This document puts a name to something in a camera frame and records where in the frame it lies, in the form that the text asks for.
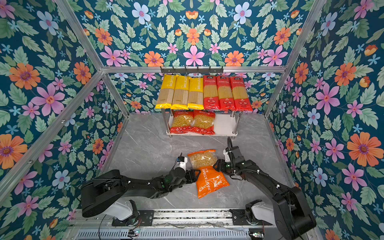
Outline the orange macaroni bag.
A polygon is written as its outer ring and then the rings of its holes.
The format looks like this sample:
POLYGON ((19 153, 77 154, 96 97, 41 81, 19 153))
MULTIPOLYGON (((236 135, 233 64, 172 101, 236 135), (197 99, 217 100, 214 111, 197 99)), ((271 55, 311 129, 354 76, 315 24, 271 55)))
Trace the orange macaroni bag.
POLYGON ((196 181, 198 198, 201 199, 219 189, 230 186, 223 173, 216 171, 213 166, 218 158, 216 150, 203 150, 188 154, 194 170, 201 173, 196 181))

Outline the red macaroni bag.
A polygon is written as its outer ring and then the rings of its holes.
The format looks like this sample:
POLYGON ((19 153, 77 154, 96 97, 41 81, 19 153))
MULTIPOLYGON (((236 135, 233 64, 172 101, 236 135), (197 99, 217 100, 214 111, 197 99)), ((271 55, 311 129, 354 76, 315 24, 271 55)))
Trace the red macaroni bag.
POLYGON ((215 135, 215 119, 216 114, 213 112, 194 110, 194 123, 189 132, 201 135, 215 135))
POLYGON ((175 111, 170 132, 172 134, 185 134, 192 128, 194 113, 186 111, 175 111))

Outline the red spaghetti pack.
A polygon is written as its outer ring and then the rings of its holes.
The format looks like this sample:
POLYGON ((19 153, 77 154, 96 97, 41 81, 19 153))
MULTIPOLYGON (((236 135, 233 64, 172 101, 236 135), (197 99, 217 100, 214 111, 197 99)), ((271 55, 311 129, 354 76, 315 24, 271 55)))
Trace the red spaghetti pack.
POLYGON ((219 95, 216 77, 204 76, 204 109, 219 110, 219 95))
POLYGON ((236 111, 252 112, 253 109, 245 87, 244 79, 240 77, 230 77, 230 84, 236 111))
POLYGON ((234 111, 235 101, 229 77, 216 77, 220 111, 234 111))

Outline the yellow spaghetti pack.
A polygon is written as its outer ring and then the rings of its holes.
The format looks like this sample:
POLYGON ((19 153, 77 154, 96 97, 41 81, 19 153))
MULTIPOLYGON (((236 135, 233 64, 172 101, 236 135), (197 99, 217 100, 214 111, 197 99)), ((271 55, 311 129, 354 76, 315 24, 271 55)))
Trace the yellow spaghetti pack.
POLYGON ((177 76, 165 75, 155 109, 170 109, 173 102, 177 76))
POLYGON ((204 79, 190 78, 188 109, 204 109, 204 79))
POLYGON ((190 77, 177 76, 172 101, 172 110, 188 110, 190 77))

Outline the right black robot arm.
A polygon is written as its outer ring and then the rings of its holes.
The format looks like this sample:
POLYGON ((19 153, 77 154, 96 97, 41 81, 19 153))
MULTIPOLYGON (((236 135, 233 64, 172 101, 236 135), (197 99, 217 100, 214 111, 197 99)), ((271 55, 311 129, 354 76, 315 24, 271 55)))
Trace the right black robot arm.
POLYGON ((254 200, 246 205, 245 218, 248 223, 267 222, 277 227, 286 240, 295 240, 317 226, 316 219, 298 187, 288 187, 273 179, 252 160, 246 160, 238 146, 229 141, 224 150, 225 159, 219 159, 214 169, 231 179, 237 176, 262 191, 272 202, 265 204, 254 200))

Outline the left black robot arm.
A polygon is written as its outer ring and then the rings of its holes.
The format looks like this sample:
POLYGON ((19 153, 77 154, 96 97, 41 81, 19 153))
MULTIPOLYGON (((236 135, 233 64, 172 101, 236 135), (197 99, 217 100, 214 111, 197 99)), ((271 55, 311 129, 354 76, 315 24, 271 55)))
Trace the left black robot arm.
POLYGON ((200 174, 200 170, 174 168, 166 176, 140 180, 123 176, 119 170, 111 170, 81 186, 82 216, 99 215, 124 196, 163 198, 185 184, 195 183, 200 174))

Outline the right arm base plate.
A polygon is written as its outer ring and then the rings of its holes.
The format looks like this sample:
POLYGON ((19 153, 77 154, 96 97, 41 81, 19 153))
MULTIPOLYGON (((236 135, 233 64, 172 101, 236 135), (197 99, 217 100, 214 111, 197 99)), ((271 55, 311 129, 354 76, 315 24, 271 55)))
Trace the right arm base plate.
POLYGON ((230 209, 234 226, 271 226, 272 224, 257 220, 252 213, 245 209, 230 209))

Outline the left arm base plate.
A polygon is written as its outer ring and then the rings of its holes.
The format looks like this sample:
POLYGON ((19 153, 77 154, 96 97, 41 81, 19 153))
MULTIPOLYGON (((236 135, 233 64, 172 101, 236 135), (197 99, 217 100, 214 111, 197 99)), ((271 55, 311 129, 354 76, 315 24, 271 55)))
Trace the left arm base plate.
POLYGON ((134 212, 126 220, 118 220, 114 218, 113 227, 148 227, 151 226, 154 220, 154 210, 138 210, 134 212))

